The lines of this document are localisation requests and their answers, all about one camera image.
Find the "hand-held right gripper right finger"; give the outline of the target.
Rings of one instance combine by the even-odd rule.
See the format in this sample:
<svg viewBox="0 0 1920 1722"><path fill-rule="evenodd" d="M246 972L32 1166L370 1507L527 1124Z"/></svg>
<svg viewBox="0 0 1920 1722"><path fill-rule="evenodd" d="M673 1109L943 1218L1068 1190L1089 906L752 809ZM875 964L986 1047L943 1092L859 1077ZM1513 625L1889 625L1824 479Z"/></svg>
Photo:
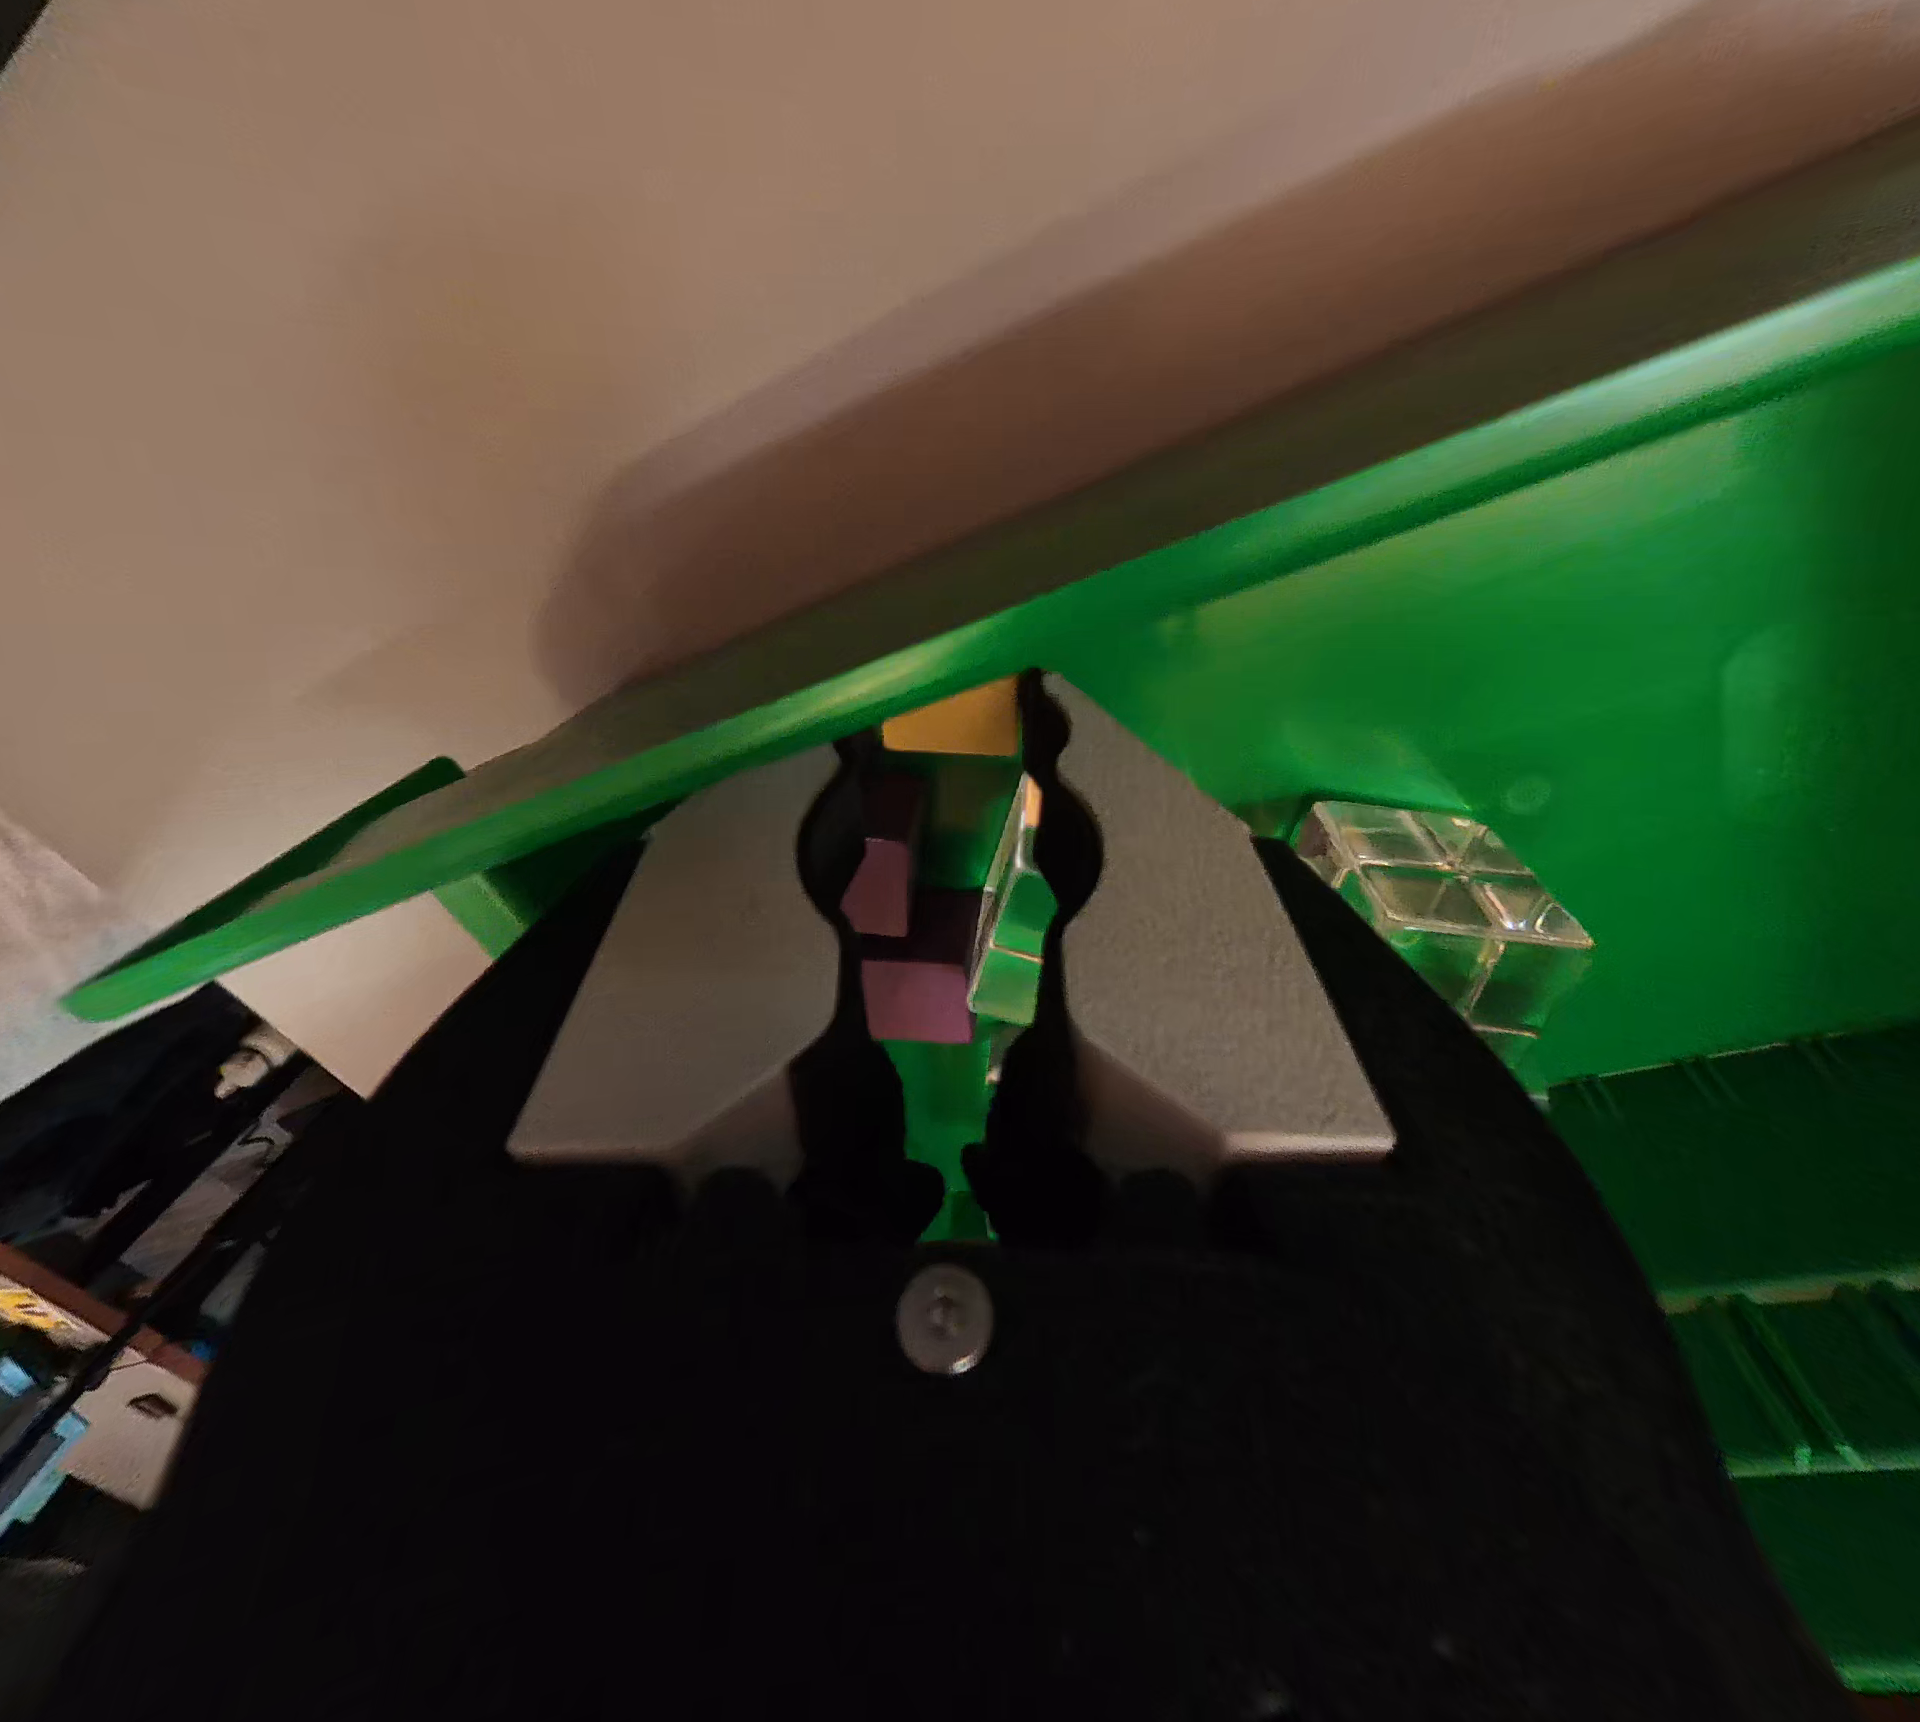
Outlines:
<svg viewBox="0 0 1920 1722"><path fill-rule="evenodd" d="M1135 1182L1379 1166L1398 1135L1258 839L1053 672L1019 685L1053 900L966 1173L1001 1243L1087 1243Z"/></svg>

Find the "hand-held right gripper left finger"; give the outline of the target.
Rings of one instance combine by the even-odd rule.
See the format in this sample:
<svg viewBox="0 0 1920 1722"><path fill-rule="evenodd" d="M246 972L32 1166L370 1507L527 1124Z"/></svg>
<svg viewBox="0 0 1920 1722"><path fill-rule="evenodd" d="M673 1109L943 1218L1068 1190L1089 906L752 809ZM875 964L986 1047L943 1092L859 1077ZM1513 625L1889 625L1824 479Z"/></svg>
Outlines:
<svg viewBox="0 0 1920 1722"><path fill-rule="evenodd" d="M753 1187L828 1242L922 1234L900 1070L869 1028L843 894L862 857L843 752L710 784L652 830L507 1152L639 1167L682 1204Z"/></svg>

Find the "clear acrylic cube block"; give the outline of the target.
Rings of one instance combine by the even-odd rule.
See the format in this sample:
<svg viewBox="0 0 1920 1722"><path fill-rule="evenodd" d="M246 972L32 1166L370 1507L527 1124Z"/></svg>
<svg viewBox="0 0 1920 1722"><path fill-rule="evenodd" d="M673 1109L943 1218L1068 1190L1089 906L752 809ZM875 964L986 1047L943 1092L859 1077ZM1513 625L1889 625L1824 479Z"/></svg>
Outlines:
<svg viewBox="0 0 1920 1722"><path fill-rule="evenodd" d="M1322 798L1291 843L1487 1049L1547 1089L1540 1041L1596 941L1487 823Z"/></svg>
<svg viewBox="0 0 1920 1722"><path fill-rule="evenodd" d="M1037 863L1042 787L1023 773L981 887L969 1005L995 1025L1033 1024L1057 900Z"/></svg>

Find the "purple wooden block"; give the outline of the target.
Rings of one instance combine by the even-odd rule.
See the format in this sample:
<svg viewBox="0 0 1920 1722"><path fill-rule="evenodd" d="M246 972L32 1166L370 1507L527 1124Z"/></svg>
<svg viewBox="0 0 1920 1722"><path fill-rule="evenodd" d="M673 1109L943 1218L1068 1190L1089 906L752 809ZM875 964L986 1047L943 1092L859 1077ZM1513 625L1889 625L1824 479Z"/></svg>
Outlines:
<svg viewBox="0 0 1920 1722"><path fill-rule="evenodd" d="M962 959L862 957L859 989L876 1042L974 1042L974 974Z"/></svg>
<svg viewBox="0 0 1920 1722"><path fill-rule="evenodd" d="M862 939L910 934L926 809L926 779L907 769L882 769L859 787L859 849L842 908Z"/></svg>

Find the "green plastic bin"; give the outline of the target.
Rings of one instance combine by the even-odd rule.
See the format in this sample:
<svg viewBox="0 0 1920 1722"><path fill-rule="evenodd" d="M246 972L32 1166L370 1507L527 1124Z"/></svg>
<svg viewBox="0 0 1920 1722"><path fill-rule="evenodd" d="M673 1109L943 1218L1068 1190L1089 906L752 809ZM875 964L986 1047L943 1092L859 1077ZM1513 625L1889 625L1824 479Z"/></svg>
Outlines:
<svg viewBox="0 0 1920 1722"><path fill-rule="evenodd" d="M1852 1718L1915 1679L1915 264L1203 530L1174 477L427 765L76 993L115 1016L527 856L332 1113L41 1718ZM928 790L972 970L1053 672L1251 825L1398 1135L1001 1243L1023 1028L878 1042L922 1234L507 1152L684 798ZM1591 932L1536 1092L1297 857L1487 823Z"/></svg>

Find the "yellow wooden block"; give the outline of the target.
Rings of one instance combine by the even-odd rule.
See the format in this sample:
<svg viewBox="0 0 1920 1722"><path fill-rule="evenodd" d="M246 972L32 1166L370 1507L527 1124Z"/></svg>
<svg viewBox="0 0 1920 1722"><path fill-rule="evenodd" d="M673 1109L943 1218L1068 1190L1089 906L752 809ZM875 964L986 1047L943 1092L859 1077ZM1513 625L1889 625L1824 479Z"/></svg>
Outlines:
<svg viewBox="0 0 1920 1722"><path fill-rule="evenodd" d="M923 704L888 718L878 736L895 753L1014 758L1020 753L1020 683L1000 677Z"/></svg>

